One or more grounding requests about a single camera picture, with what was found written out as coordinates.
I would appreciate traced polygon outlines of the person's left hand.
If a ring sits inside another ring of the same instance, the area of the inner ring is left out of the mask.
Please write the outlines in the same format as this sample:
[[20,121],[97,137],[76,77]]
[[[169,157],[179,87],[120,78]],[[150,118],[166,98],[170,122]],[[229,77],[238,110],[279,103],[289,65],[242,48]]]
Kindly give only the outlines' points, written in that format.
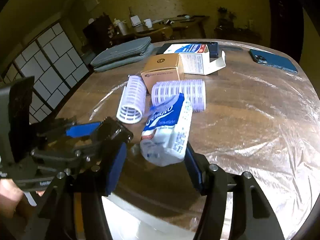
[[16,186],[12,179],[1,179],[1,216],[13,218],[14,214],[28,220],[35,207],[32,206],[24,192]]

